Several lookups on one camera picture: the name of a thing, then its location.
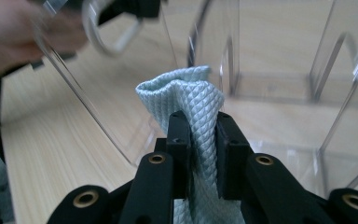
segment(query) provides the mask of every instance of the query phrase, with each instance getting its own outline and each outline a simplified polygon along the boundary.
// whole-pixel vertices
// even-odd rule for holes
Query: light blue cloth
[[[224,96],[207,81],[208,66],[178,69],[141,83],[140,99],[163,132],[171,113],[183,110],[196,149],[194,185],[188,200],[175,200],[174,223],[243,223],[239,202],[218,199],[214,126]]]

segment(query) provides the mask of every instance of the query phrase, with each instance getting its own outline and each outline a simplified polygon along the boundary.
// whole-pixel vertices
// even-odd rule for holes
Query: transparent plastic panel
[[[235,96],[306,103],[310,69],[332,1],[241,1],[240,79]]]
[[[85,1],[83,10],[78,13],[84,15],[84,8],[93,2],[98,1]],[[50,20],[65,13],[65,7],[67,5]],[[97,19],[102,11],[103,8],[93,11]],[[97,40],[90,41],[74,58],[64,60],[42,41],[42,48],[47,49],[45,63],[54,65],[102,132],[127,161],[136,166],[145,153],[154,149],[155,139],[163,134],[134,89],[143,81],[177,68],[165,18],[160,12],[157,19],[143,19],[140,29],[133,28],[137,19],[128,13],[119,14],[101,26],[91,21],[83,18],[83,25],[86,32],[98,33],[93,37]],[[103,45],[98,47],[95,41]],[[114,52],[105,52],[102,48]]]
[[[317,99],[329,104],[336,99],[343,102],[321,146],[326,193],[336,188],[357,188],[358,1],[335,2],[314,68]]]
[[[187,66],[208,64],[210,81],[230,94],[239,73],[239,0],[204,0],[190,31]]]
[[[358,186],[358,1],[209,4],[194,62],[213,68],[254,150],[320,196]]]

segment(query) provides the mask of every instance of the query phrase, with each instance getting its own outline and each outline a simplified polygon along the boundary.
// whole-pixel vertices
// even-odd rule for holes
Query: human hand
[[[74,52],[87,42],[79,11],[60,12],[51,18],[41,6],[27,0],[0,0],[0,72],[43,56],[34,42],[34,23],[41,19],[45,40],[59,53]]]

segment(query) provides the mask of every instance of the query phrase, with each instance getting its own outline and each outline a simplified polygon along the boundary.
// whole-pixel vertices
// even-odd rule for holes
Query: black mount
[[[328,200],[306,191],[276,158],[254,153],[234,119],[216,123],[217,190],[241,201],[247,224],[358,223],[358,191],[335,189]],[[191,132],[182,111],[170,116],[167,138],[157,139],[134,179],[108,193],[97,186],[70,192],[48,223],[172,223],[173,200],[187,198],[192,181]]]

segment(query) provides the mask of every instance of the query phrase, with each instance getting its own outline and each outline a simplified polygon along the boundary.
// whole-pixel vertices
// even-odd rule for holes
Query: brass insert
[[[156,155],[150,156],[150,157],[149,157],[149,162],[150,162],[150,163],[153,163],[153,164],[163,163],[163,162],[165,162],[165,156],[160,155],[160,154],[156,154]]]
[[[355,194],[344,194],[342,200],[350,207],[358,210],[358,195]]]
[[[74,198],[74,206],[78,208],[89,207],[96,203],[98,198],[99,194],[96,190],[87,190]]]
[[[274,161],[268,156],[258,156],[255,160],[262,165],[272,165]]]

